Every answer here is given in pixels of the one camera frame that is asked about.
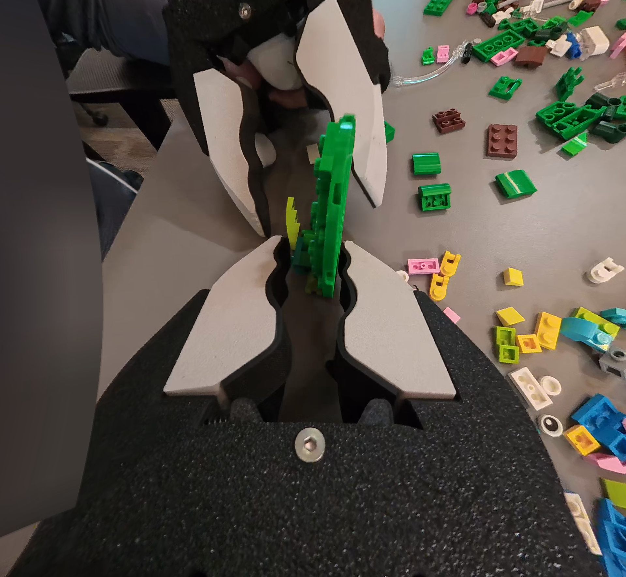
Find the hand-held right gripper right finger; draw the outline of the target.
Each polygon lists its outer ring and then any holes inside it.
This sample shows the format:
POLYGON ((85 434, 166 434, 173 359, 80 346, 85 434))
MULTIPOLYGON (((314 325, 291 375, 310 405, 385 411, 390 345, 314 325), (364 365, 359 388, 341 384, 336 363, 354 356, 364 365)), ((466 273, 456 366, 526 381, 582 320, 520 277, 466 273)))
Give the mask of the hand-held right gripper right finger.
POLYGON ((382 401, 391 422, 418 426, 414 402, 454 401, 456 387, 412 286, 349 240, 338 273, 343 314, 327 369, 342 421, 356 424, 382 401))

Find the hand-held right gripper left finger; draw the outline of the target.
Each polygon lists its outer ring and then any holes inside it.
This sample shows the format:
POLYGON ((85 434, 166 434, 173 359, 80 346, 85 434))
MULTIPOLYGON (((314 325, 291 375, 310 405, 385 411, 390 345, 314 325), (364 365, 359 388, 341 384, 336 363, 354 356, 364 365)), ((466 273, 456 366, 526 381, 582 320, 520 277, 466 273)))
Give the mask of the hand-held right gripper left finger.
POLYGON ((249 399, 264 421, 278 421, 292 368, 282 314, 290 266, 289 240, 273 236, 219 277, 165 383, 165 395, 214 396, 223 408, 249 399))

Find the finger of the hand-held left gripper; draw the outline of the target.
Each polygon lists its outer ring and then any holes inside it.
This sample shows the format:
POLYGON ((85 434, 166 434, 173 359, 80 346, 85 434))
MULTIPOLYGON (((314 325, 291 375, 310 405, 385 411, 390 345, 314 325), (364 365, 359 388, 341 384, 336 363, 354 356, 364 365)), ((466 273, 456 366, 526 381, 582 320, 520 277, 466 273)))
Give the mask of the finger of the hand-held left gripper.
POLYGON ((257 94, 217 69, 198 72, 193 80, 215 173, 253 230, 270 237, 264 166, 256 144, 262 120, 257 94))
POLYGON ((382 92, 367 72, 337 0, 324 0, 307 16, 295 64, 334 122, 347 114, 355 117, 353 171, 372 207, 379 207, 387 176, 382 92))

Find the green lego build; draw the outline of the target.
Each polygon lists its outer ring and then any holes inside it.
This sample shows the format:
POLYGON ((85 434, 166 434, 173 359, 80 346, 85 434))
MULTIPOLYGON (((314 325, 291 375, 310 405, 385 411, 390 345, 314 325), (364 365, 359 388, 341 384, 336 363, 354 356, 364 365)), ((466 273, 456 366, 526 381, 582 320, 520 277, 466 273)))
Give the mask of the green lego build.
POLYGON ((310 228, 300 229, 293 198, 287 200, 286 225, 296 273, 307 275, 307 292, 334 295, 356 136, 356 118, 343 115, 320 137, 314 163, 316 196, 310 228))

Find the dark brown small lego brick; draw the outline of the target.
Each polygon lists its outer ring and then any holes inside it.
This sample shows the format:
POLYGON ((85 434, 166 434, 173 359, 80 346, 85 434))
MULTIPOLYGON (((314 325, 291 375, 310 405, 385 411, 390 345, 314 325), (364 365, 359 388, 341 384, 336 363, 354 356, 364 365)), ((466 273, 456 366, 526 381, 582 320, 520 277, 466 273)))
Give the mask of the dark brown small lego brick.
POLYGON ((436 130, 441 135, 462 130, 466 126, 460 111, 455 108, 433 114, 432 120, 436 130))

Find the green curved lego brick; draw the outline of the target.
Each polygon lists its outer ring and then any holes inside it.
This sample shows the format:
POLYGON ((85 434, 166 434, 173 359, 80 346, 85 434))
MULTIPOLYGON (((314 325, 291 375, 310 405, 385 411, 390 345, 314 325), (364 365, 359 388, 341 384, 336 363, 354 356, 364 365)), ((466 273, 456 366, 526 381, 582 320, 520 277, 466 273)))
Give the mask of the green curved lego brick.
POLYGON ((451 207, 451 186, 439 183, 419 186, 418 201, 421 211, 444 211, 451 207))

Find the pile of green brown lego pieces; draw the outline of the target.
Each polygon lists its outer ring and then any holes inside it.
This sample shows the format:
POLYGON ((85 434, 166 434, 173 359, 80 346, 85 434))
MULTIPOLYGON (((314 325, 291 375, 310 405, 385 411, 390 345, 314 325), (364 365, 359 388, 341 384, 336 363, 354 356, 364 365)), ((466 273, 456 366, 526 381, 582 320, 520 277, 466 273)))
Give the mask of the pile of green brown lego pieces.
MULTIPOLYGON (((463 61, 474 56, 496 67, 511 63, 536 70, 549 56, 581 64, 603 55, 611 61, 625 55, 625 18, 617 20, 616 29, 622 33, 613 41, 601 26, 591 25, 592 17, 610 0, 525 1, 472 0, 467 14, 479 16, 497 33, 467 46, 463 61)), ((563 142, 564 154, 577 155, 587 146, 589 135, 611 145, 625 140, 625 94, 612 97, 593 91, 584 103, 577 104, 571 101, 574 92, 566 101, 559 101, 555 85, 555 101, 539 109, 535 119, 563 142)))

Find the white lego clip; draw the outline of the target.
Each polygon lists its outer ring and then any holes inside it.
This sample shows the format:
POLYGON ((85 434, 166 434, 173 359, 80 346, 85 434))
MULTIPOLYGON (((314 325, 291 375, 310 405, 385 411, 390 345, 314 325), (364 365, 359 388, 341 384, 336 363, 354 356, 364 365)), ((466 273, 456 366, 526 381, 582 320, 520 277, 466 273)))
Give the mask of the white lego clip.
POLYGON ((622 265, 616 263, 609 257, 600 261, 587 271, 587 278, 591 283, 601 284, 612 280, 616 275, 624 270, 622 265))

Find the pile of colourful lego pieces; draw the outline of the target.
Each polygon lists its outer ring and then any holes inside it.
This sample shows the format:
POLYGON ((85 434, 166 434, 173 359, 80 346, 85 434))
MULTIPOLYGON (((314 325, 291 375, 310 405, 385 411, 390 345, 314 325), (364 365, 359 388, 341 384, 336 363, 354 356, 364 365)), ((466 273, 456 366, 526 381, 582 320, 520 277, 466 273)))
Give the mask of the pile of colourful lego pieces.
MULTIPOLYGON (((521 354, 556 350, 559 337, 565 337, 599 353, 599 368, 604 374, 625 380, 625 348, 617 343, 618 334, 625 330, 623 308, 593 313, 579 307, 566 318, 542 312, 535 332, 526 335, 516 332, 514 326, 524 318, 514 308, 499 310, 496 317, 495 350, 502 364, 516 365, 521 354)), ((606 395, 592 395, 570 415, 574 424, 566 429, 558 417, 542 413, 562 393, 556 378, 536 378, 526 367, 513 370, 508 377, 529 407, 540 412, 536 419, 540 433, 565 438, 584 461, 625 477, 625 413, 606 395)), ((601 483, 605 496, 597 502, 596 525, 578 494, 565 491, 565 502, 588 550, 599 558, 606 575, 625 576, 625 481, 601 479, 601 483)))

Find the green lego plant stem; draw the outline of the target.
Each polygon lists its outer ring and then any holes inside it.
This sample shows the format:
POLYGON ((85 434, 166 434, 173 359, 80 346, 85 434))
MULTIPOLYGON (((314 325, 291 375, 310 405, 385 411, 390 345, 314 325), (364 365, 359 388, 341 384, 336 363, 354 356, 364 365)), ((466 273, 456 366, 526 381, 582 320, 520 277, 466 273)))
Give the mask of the green lego plant stem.
POLYGON ((555 93, 559 101, 566 101, 575 88, 585 80, 582 67, 570 67, 555 85, 555 93))

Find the person's left hand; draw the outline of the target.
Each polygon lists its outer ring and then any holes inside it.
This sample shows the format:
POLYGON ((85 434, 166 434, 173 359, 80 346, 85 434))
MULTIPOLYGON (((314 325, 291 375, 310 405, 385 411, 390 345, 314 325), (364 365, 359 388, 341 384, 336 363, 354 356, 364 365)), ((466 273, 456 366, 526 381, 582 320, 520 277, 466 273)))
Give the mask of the person's left hand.
MULTIPOLYGON (((376 9, 372 10, 374 33, 384 39, 386 33, 386 25, 382 14, 376 9)), ((246 59, 240 65, 234 64, 227 58, 221 57, 225 73, 228 77, 235 81, 243 83, 254 91, 260 91, 265 79, 262 74, 255 68, 254 64, 246 59)), ((306 93, 303 88, 297 90, 280 90, 271 89, 268 92, 268 98, 271 102, 278 104, 286 109, 300 109, 307 107, 306 93)))

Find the person's jeans leg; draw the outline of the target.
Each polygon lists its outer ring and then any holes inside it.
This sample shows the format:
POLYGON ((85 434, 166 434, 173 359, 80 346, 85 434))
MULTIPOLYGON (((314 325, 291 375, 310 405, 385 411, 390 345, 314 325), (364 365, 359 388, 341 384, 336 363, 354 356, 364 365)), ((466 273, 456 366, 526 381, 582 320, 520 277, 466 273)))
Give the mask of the person's jeans leg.
POLYGON ((121 172, 101 160, 86 158, 95 200, 99 247, 104 261, 138 191, 143 177, 133 171, 121 172))

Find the green lego bracket piece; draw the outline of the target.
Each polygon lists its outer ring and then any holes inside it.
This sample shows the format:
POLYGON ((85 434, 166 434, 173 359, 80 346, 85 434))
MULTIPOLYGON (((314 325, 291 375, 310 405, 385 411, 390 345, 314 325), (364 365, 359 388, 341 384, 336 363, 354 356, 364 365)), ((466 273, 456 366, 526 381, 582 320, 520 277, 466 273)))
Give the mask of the green lego bracket piece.
POLYGON ((509 101, 514 93, 521 87, 522 79, 513 79, 508 76, 500 77, 494 86, 489 90, 488 95, 500 100, 509 101))

